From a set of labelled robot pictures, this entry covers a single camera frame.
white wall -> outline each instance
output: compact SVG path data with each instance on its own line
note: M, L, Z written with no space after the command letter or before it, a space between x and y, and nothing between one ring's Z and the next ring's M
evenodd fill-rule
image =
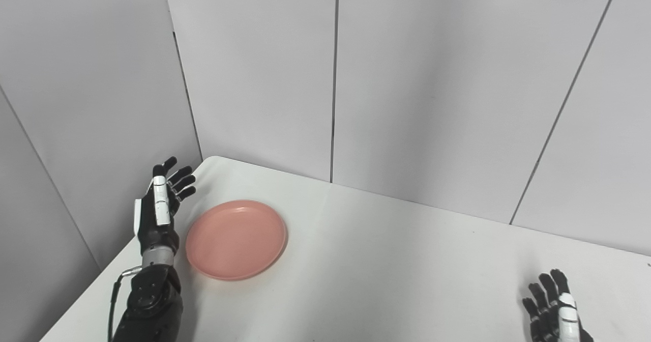
M0 183L0 339L39 340L100 270L2 89Z
M607 1L340 0L334 182L508 223ZM335 0L169 2L204 154L327 180ZM615 17L631 24L622 35L645 19ZM643 110L631 116L600 85L610 69L637 76L645 57L623 69L619 49L644 47L618 38L579 78L514 224L648 252L648 188L628 168L644 170L623 158L648 155L622 137L644 142ZM639 107L643 83L618 84ZM572 131L585 109L601 113ZM582 140L605 149L575 152ZM591 158L612 174L568 175Z
M169 0L204 157L330 179L335 0Z
M651 254L649 10L612 1L514 224Z
M340 0L334 182L509 222L607 0Z
M166 1L0 0L0 27L0 84L104 267L153 164L200 162Z

